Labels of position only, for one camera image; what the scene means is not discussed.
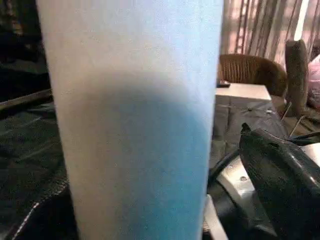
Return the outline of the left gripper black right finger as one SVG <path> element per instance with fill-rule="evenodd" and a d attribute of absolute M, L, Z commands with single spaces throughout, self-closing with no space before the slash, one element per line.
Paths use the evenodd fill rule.
<path fill-rule="evenodd" d="M 320 168 L 296 144 L 242 124 L 241 162 L 278 237 L 320 238 Z"/>

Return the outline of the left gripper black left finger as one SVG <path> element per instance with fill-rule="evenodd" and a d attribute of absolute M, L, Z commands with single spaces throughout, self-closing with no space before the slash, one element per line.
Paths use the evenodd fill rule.
<path fill-rule="evenodd" d="M 78 240 L 68 187 L 35 203 L 12 233 L 13 240 Z"/>

